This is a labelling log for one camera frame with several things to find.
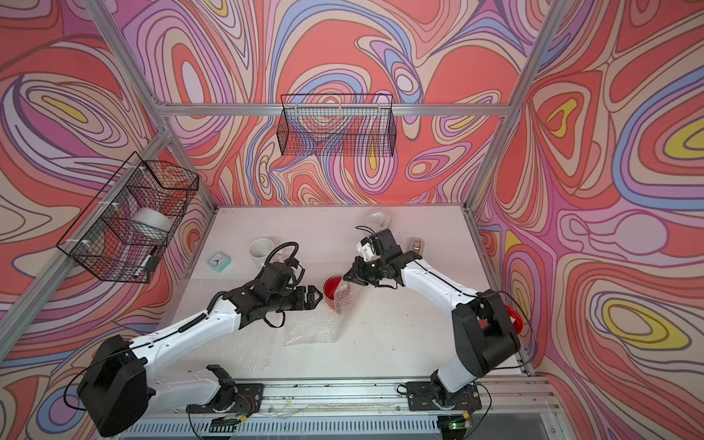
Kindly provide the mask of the clear bubble wrap sheet top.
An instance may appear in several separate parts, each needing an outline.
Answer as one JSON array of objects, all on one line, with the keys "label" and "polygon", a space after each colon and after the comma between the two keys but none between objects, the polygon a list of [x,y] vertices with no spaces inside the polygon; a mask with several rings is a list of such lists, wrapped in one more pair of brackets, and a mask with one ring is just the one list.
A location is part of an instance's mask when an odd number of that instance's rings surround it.
[{"label": "clear bubble wrap sheet top", "polygon": [[375,231],[381,231],[390,226],[391,218],[385,212],[375,211],[367,215],[366,224]]}]

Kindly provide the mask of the red ceramic mug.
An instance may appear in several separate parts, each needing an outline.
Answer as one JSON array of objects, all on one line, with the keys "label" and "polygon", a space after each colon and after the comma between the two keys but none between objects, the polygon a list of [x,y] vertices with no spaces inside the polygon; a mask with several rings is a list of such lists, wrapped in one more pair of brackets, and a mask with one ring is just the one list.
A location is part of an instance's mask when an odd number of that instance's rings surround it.
[{"label": "red ceramic mug", "polygon": [[324,299],[328,307],[333,311],[337,310],[336,292],[342,282],[343,278],[341,276],[333,276],[324,283]]}]

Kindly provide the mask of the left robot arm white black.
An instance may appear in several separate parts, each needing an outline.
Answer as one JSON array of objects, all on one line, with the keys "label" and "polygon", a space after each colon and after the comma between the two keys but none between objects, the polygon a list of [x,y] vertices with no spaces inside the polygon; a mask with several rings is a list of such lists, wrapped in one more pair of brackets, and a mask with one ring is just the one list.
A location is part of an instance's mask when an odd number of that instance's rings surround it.
[{"label": "left robot arm white black", "polygon": [[305,269],[298,243],[285,242],[267,256],[257,276],[230,291],[216,293],[202,311],[162,330],[126,340],[104,341],[84,372],[77,395],[102,437],[114,437],[144,415],[182,406],[215,414],[244,403],[243,416],[257,412],[253,398],[238,390],[227,371],[211,364],[166,381],[161,372],[208,343],[245,329],[270,314],[312,311],[323,299],[302,284]]}]

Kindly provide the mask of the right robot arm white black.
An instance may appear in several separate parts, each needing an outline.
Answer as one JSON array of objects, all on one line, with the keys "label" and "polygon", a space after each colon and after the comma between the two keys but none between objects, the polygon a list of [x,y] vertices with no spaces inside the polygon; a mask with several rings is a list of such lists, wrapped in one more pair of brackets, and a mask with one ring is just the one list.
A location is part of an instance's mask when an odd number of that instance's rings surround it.
[{"label": "right robot arm white black", "polygon": [[431,375],[438,396],[453,395],[483,378],[521,348],[514,322],[502,297],[477,291],[443,275],[414,250],[404,251],[390,229],[366,233],[343,280],[360,286],[407,288],[421,294],[452,321],[455,355]]}]

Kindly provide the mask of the grey tape dispenser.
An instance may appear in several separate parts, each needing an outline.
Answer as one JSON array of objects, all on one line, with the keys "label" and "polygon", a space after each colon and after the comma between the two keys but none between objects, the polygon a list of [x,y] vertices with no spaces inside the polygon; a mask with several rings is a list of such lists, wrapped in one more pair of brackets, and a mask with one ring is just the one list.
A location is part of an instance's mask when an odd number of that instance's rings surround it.
[{"label": "grey tape dispenser", "polygon": [[425,242],[421,238],[412,238],[410,241],[411,251],[422,255],[424,252]]}]

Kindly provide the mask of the white ceramic mug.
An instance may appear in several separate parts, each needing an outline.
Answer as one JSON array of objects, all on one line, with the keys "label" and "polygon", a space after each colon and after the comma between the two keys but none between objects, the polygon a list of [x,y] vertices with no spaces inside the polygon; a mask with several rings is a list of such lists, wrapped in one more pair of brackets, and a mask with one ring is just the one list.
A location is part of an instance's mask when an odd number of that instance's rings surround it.
[{"label": "white ceramic mug", "polygon": [[273,249],[274,244],[269,238],[257,238],[250,243],[247,252],[255,266],[261,268]]}]

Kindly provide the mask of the small teal alarm clock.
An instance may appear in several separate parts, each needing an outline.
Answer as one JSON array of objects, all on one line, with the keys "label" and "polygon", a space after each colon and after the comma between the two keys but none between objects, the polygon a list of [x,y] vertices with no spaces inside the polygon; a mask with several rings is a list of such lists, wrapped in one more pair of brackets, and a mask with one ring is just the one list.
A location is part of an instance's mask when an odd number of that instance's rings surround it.
[{"label": "small teal alarm clock", "polygon": [[214,255],[207,260],[207,266],[217,273],[222,273],[229,267],[230,263],[231,258],[221,251],[214,253]]}]

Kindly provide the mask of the red cup of markers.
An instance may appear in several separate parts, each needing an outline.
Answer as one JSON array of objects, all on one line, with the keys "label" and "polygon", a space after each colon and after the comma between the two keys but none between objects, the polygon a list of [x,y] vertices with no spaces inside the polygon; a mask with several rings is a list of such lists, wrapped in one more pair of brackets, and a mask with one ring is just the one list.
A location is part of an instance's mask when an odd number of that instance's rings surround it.
[{"label": "red cup of markers", "polygon": [[524,332],[524,319],[522,318],[522,315],[515,311],[513,308],[511,308],[509,305],[505,306],[505,309],[507,311],[507,314],[509,315],[509,319],[511,321],[511,324],[513,325],[513,329],[517,335],[522,335]]}]

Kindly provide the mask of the white tape roll in basket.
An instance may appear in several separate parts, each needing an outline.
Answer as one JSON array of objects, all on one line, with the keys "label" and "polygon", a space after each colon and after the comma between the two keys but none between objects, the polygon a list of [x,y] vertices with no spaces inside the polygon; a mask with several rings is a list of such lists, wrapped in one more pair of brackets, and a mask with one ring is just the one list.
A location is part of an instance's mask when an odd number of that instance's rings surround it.
[{"label": "white tape roll in basket", "polygon": [[133,214],[132,221],[146,227],[150,233],[166,234],[171,231],[173,222],[161,212],[148,207],[141,207]]}]

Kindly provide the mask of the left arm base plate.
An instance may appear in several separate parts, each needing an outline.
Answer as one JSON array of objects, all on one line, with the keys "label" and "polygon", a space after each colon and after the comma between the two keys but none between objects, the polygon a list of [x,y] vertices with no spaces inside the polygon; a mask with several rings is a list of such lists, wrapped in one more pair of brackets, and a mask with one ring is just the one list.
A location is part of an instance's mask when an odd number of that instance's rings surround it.
[{"label": "left arm base plate", "polygon": [[240,383],[227,386],[225,390],[219,390],[209,403],[187,405],[186,412],[249,417],[260,411],[263,391],[263,383]]}]

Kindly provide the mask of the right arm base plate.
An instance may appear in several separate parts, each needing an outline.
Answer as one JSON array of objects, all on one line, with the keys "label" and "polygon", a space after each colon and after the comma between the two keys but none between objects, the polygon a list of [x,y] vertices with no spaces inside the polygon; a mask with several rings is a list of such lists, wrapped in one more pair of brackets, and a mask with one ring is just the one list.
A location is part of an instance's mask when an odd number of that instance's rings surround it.
[{"label": "right arm base plate", "polygon": [[457,392],[447,392],[439,382],[408,381],[398,385],[396,392],[407,399],[412,412],[463,411],[473,414],[482,408],[480,394],[474,384],[466,385]]}]

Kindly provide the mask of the aluminium front rail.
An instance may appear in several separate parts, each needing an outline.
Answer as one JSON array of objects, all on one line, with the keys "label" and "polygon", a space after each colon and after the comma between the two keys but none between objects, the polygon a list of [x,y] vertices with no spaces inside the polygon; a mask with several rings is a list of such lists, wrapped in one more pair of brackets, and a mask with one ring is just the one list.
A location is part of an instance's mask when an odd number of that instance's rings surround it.
[{"label": "aluminium front rail", "polygon": [[[286,419],[293,416],[354,416],[396,414],[465,414],[463,411],[412,412],[407,399],[396,392],[405,379],[271,379],[262,382],[264,391],[260,411],[254,416]],[[156,393],[148,400],[147,417],[186,414],[190,404],[209,403],[227,386],[253,381],[219,381],[194,374],[183,379],[165,376],[152,385]],[[489,414],[561,414],[553,388],[535,377],[492,376],[474,384],[482,402],[475,415]],[[233,414],[201,414],[223,417]]]}]

